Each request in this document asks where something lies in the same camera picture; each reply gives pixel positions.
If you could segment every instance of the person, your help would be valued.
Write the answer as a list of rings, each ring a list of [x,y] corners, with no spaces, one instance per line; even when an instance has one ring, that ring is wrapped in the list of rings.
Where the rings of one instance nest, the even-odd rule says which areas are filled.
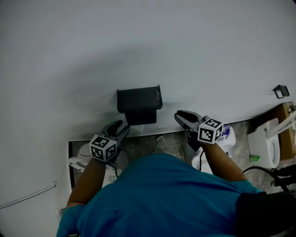
[[[236,201],[258,193],[217,144],[202,144],[213,175],[167,154],[141,157],[102,188],[91,159],[68,200],[57,237],[234,236]]]
[[[281,169],[274,169],[273,173],[277,176],[287,178],[281,178],[280,181],[273,181],[271,183],[272,186],[278,187],[281,186],[281,183],[285,186],[296,183],[296,164]]]

